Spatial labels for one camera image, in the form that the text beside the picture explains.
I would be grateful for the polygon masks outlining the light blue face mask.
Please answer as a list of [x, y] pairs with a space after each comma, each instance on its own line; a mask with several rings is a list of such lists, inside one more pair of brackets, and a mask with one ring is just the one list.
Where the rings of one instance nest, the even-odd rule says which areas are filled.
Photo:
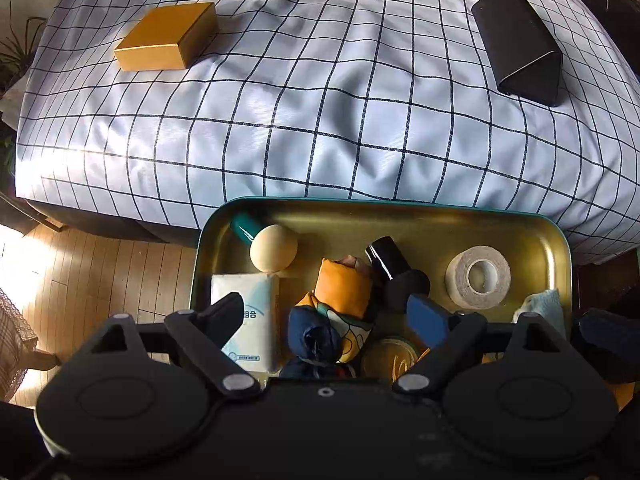
[[514, 312], [512, 322], [524, 314], [536, 314], [544, 318], [563, 338], [566, 337], [564, 311], [561, 306], [560, 294], [557, 289], [546, 289], [525, 298], [521, 307]]

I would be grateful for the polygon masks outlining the gold metal tray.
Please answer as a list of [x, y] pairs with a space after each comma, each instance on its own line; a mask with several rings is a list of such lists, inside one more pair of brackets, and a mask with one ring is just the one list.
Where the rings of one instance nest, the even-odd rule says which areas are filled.
[[[280, 224], [298, 239], [294, 261], [279, 277], [277, 299], [278, 360], [273, 373], [253, 373], [261, 378], [279, 376], [292, 359], [288, 348], [288, 314], [314, 289], [324, 258], [341, 260], [353, 255], [370, 264], [364, 250], [374, 240], [393, 237], [412, 267], [413, 276], [425, 278], [423, 285], [406, 287], [407, 298], [423, 294], [449, 312], [478, 311], [491, 322], [510, 322], [526, 297], [546, 289], [557, 289], [563, 309], [572, 301], [570, 248], [558, 227], [532, 214], [491, 212], [441, 206], [394, 203], [348, 202], [347, 200], [272, 200], [244, 198], [224, 205], [213, 214], [198, 242], [191, 292], [191, 307], [201, 311], [212, 304], [210, 284], [214, 274], [262, 273], [250, 262], [250, 248], [231, 229], [235, 214], [244, 211], [264, 226]], [[488, 310], [466, 310], [450, 299], [445, 273], [450, 261], [474, 246], [489, 246], [501, 252], [511, 269], [506, 298]], [[383, 313], [375, 331], [390, 324], [391, 335], [419, 336], [409, 327], [407, 311]]]

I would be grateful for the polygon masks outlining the teal bottle with cream cap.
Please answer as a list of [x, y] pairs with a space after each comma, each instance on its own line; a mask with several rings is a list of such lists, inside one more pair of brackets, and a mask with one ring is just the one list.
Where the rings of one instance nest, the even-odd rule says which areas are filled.
[[250, 262], [259, 272], [281, 272], [296, 258], [297, 235], [285, 226], [264, 226], [247, 212], [241, 211], [233, 216], [231, 229], [250, 248]]

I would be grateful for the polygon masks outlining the black triangular prism box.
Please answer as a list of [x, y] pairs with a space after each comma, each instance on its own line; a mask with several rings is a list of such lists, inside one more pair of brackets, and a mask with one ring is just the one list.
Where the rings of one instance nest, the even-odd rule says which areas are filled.
[[472, 14], [498, 90], [542, 105], [559, 105], [563, 55], [529, 2], [478, 0]]

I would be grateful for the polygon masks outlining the orange cardboard box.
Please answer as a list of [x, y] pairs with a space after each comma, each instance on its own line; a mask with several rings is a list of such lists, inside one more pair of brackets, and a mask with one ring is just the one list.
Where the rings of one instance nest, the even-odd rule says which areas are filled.
[[212, 2], [159, 6], [128, 32], [114, 55], [125, 72], [187, 70], [218, 30]]

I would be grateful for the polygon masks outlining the gold round tin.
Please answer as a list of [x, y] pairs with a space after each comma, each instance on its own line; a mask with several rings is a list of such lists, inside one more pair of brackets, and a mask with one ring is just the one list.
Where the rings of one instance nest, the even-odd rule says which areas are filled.
[[375, 339], [364, 350], [361, 373], [367, 378], [394, 382], [420, 360], [422, 353], [408, 340], [400, 337]]

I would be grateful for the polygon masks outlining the black cylindrical bottle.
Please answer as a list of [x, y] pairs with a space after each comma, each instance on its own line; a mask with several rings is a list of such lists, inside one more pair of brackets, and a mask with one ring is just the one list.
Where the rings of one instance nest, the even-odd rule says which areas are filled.
[[393, 237], [383, 236], [374, 240], [364, 250], [376, 277], [390, 282], [410, 273], [412, 267]]

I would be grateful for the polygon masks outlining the white tape roll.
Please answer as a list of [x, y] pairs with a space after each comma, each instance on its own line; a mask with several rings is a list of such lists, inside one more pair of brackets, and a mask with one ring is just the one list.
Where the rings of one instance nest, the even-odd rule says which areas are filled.
[[457, 254], [445, 273], [446, 291], [452, 302], [466, 310], [488, 310], [506, 298], [511, 269], [501, 252], [474, 246]]

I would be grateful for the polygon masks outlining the white checked bed cover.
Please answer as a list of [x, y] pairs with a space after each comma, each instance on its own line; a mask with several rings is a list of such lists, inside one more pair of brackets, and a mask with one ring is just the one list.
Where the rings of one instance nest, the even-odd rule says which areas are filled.
[[[199, 228], [244, 196], [543, 214], [577, 261], [639, 244], [639, 83], [580, 0], [528, 0], [563, 55], [560, 104], [502, 94], [477, 0], [60, 0], [18, 122], [38, 203]], [[125, 72], [152, 9], [212, 2], [187, 70]]]

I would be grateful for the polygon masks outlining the potted plant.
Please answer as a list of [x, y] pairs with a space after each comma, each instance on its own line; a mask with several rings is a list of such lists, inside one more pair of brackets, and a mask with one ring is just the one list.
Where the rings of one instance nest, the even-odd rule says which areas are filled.
[[1, 38], [1, 94], [23, 78], [36, 55], [46, 18], [30, 16], [25, 21], [24, 34], [18, 36], [13, 26], [13, 6], [9, 2], [9, 35]]

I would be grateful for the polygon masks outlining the orange navy plush toy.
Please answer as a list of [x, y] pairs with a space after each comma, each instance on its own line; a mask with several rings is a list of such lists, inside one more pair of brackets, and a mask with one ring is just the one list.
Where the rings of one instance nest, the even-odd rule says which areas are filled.
[[379, 280], [370, 264], [353, 255], [341, 260], [324, 258], [314, 289], [306, 292], [288, 314], [290, 359], [279, 372], [290, 379], [367, 378], [361, 373], [360, 360], [368, 344], [378, 338], [400, 337], [408, 340], [423, 358], [428, 350], [415, 336], [391, 335], [390, 324], [383, 333], [375, 331], [383, 313], [405, 313], [401, 301], [406, 287], [423, 285], [425, 278], [410, 273], [399, 281]]

